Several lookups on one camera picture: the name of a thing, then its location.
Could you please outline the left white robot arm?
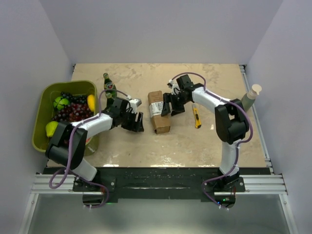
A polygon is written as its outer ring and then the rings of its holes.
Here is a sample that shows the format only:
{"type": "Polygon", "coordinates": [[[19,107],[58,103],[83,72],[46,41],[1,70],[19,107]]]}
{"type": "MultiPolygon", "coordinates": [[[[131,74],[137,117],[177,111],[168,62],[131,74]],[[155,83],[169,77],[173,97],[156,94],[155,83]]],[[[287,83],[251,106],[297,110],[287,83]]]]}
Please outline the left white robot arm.
{"type": "Polygon", "coordinates": [[[86,140],[118,126],[143,132],[143,113],[137,111],[140,105],[140,99],[117,97],[109,110],[79,122],[60,122],[46,149],[46,157],[63,165],[66,172],[82,177],[89,191],[98,190],[101,179],[96,176],[97,169],[84,159],[86,140]]]}

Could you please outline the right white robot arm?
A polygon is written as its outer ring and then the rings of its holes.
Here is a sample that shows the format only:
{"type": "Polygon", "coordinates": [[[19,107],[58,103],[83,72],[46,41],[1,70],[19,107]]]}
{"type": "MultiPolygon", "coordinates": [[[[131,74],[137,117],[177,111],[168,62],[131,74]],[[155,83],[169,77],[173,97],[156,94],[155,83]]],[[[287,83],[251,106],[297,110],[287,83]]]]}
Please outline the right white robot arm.
{"type": "Polygon", "coordinates": [[[206,88],[204,83],[194,84],[185,72],[176,75],[168,82],[171,93],[163,94],[162,116],[171,116],[185,112],[188,102],[197,103],[215,116],[215,130],[222,141],[222,158],[219,176],[207,181],[217,180],[220,190],[227,192],[234,186],[235,176],[239,172],[238,157],[240,144],[249,142],[253,137],[253,127],[242,102],[238,99],[221,97],[206,88]]]}

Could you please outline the yellow utility knife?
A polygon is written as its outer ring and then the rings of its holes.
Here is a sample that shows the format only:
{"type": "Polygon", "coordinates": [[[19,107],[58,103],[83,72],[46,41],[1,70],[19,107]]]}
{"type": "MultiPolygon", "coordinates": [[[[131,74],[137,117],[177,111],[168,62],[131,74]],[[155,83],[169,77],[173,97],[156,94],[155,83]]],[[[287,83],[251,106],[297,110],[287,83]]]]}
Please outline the yellow utility knife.
{"type": "Polygon", "coordinates": [[[197,129],[199,129],[201,127],[201,121],[200,121],[200,118],[199,118],[198,108],[197,108],[195,103],[192,104],[192,109],[193,109],[193,114],[194,114],[194,117],[195,117],[195,127],[197,129]]]}

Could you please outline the brown cardboard express box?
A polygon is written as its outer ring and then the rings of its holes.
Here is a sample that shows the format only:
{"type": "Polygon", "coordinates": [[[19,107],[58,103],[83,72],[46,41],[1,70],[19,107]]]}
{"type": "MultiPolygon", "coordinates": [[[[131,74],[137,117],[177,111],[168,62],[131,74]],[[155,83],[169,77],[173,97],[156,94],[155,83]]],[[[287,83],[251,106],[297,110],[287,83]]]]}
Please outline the brown cardboard express box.
{"type": "Polygon", "coordinates": [[[148,94],[149,111],[153,130],[156,134],[164,134],[170,131],[169,116],[162,116],[163,93],[162,91],[153,91],[148,94]]]}

